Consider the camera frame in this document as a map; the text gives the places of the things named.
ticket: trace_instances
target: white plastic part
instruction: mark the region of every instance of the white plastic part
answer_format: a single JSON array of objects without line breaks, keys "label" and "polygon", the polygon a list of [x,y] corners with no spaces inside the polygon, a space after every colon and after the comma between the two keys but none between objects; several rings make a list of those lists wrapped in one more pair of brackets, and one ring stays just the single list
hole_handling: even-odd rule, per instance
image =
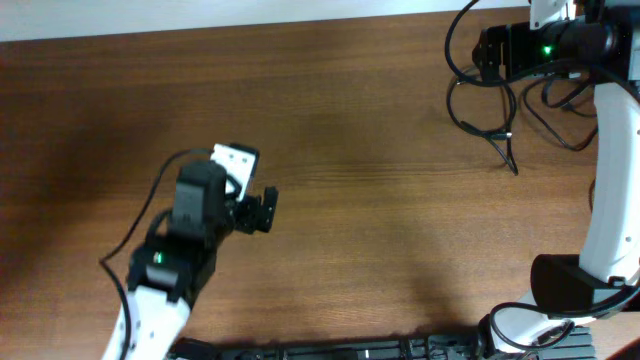
[{"label": "white plastic part", "polygon": [[[251,183],[253,167],[256,164],[256,156],[226,145],[216,144],[213,147],[211,160],[227,169],[227,174],[233,176],[240,185],[242,185],[242,190],[237,198],[238,201],[242,201]],[[227,181],[226,193],[231,193],[233,190],[233,185]]]},{"label": "white plastic part", "polygon": [[550,22],[576,18],[573,0],[532,0],[529,13],[531,30],[538,30]]},{"label": "white plastic part", "polygon": [[600,145],[591,227],[580,267],[603,282],[640,269],[640,105],[617,84],[597,85]]},{"label": "white plastic part", "polygon": [[[519,303],[535,305],[531,290],[523,296]],[[584,325],[594,321],[594,318],[571,319],[576,325]],[[542,334],[562,326],[565,320],[549,320],[547,315],[521,309],[506,309],[496,314],[496,324],[502,333],[518,344],[531,345]],[[493,344],[496,349],[506,353],[521,353],[522,350],[507,345],[491,330]]]},{"label": "white plastic part", "polygon": [[[167,301],[167,293],[138,286],[127,294],[131,314],[131,342],[127,360],[162,360],[191,313],[189,305],[181,298],[177,303]],[[102,360],[118,360],[122,354],[125,337],[124,311],[111,335]]]}]

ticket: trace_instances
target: brown table surface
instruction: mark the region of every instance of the brown table surface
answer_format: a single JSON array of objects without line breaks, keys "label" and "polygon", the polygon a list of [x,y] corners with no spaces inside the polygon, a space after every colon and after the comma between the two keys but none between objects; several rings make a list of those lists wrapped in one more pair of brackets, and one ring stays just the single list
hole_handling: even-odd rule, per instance
[{"label": "brown table surface", "polygon": [[[443,56],[453,16],[0,44],[0,358],[99,357],[119,303],[97,258],[168,155],[231,141],[260,149],[254,192],[280,189],[275,226],[227,239],[185,336],[432,333],[518,299],[537,254],[580,251],[597,145],[561,149],[520,114],[514,177],[457,129]],[[483,27],[527,18],[469,15],[454,57],[470,62]],[[478,125],[502,121],[498,90],[463,87],[454,100]],[[573,141],[594,126],[543,114]],[[151,213],[170,206],[175,174]],[[133,248],[113,261],[121,277]],[[638,320],[594,324],[599,357],[633,340]]]}]

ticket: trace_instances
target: wooden table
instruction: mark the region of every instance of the wooden table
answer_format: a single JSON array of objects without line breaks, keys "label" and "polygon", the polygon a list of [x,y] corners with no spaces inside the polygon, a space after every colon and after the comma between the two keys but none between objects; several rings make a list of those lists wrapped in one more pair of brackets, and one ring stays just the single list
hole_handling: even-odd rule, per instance
[{"label": "wooden table", "polygon": [[[0,358],[102,354],[119,303],[97,259],[183,148],[255,146],[254,191],[281,191],[270,234],[235,234],[221,248],[185,336],[455,330],[522,295],[537,254],[578,253],[597,146],[560,149],[521,114],[514,177],[457,129],[443,56],[453,16],[0,44]],[[481,28],[527,18],[527,9],[471,14],[456,61],[469,63]],[[502,121],[497,90],[461,88],[454,100],[478,125]],[[544,114],[572,140],[594,124]],[[172,203],[175,174],[151,213]],[[113,262],[122,277],[133,248]],[[638,320],[593,325],[599,356],[634,339]]]}]

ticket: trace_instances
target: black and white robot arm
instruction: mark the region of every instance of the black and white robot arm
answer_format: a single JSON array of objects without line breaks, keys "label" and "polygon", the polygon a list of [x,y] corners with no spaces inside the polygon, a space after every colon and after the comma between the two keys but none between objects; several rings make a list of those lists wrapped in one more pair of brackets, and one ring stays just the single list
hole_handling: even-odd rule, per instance
[{"label": "black and white robot arm", "polygon": [[[209,161],[180,169],[173,208],[152,221],[145,242],[131,256],[127,276],[129,342],[124,307],[102,357],[164,359],[187,323],[198,294],[215,271],[217,249],[232,231],[271,229],[278,192],[264,201],[246,195],[258,152],[240,145],[216,145]],[[158,233],[167,222],[166,234]]]},{"label": "black and white robot arm", "polygon": [[485,79],[500,79],[501,65],[506,66],[508,80],[528,68],[575,60],[578,71],[596,64],[635,90],[633,96],[606,77],[595,78],[600,140],[586,244],[579,256],[536,258],[531,290],[518,300],[525,306],[504,304],[492,311],[493,318],[481,321],[480,331],[488,343],[485,357],[543,348],[542,336],[569,323],[583,325],[612,316],[638,294],[640,105],[635,86],[640,80],[640,4],[637,0],[588,3],[587,14],[576,19],[573,1],[533,0],[529,24],[486,29],[474,50],[474,63]]}]

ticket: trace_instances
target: white wall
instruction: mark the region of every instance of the white wall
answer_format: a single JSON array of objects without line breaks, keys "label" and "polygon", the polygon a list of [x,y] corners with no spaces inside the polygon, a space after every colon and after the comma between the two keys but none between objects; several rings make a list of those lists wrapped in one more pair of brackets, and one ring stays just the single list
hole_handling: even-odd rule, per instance
[{"label": "white wall", "polygon": [[[468,1],[0,0],[0,41],[449,11]],[[483,0],[476,7],[525,5]]]}]

